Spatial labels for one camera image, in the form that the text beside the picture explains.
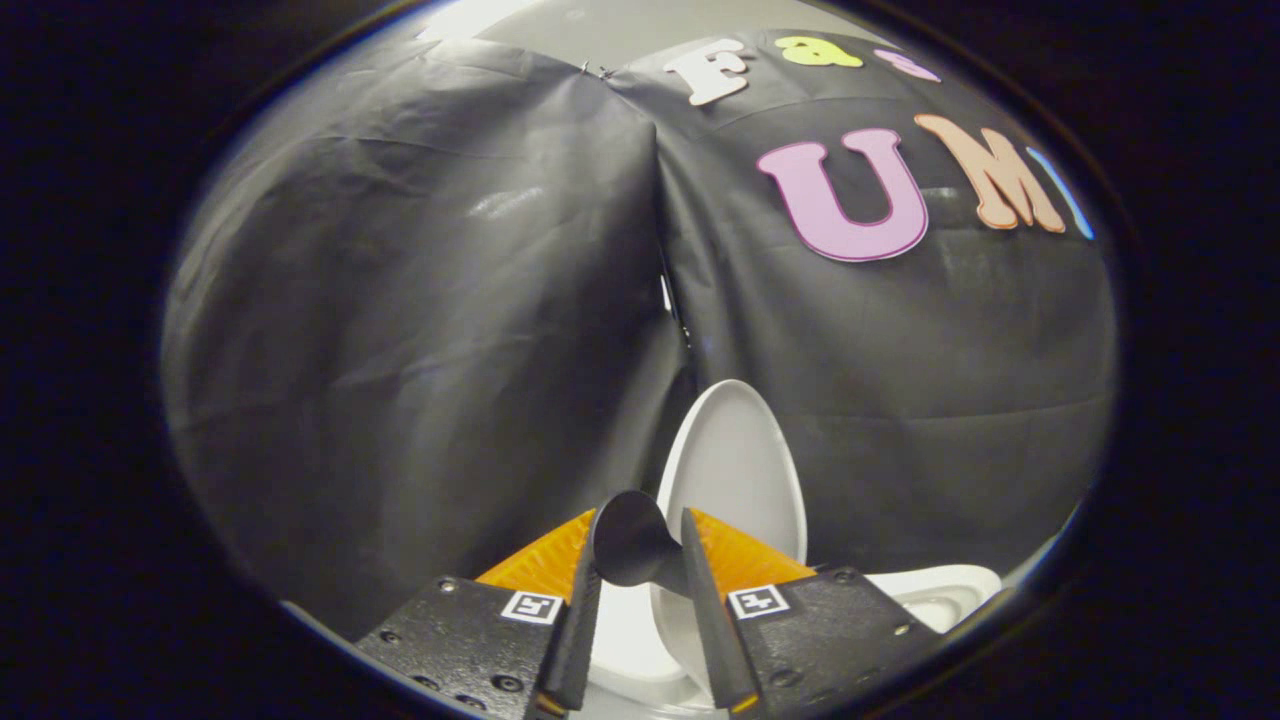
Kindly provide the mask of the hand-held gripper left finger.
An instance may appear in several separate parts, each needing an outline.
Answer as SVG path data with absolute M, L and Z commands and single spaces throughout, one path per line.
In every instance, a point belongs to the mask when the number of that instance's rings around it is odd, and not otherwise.
M 567 716 L 585 700 L 602 579 L 588 510 L 481 575 L 438 577 L 356 642 L 475 716 Z

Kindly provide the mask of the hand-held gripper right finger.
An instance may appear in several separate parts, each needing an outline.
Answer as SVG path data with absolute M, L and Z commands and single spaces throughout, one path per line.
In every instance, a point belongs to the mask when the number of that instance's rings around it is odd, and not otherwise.
M 685 571 L 710 694 L 732 714 L 841 714 L 887 698 L 938 632 L 852 568 L 813 571 L 696 509 Z

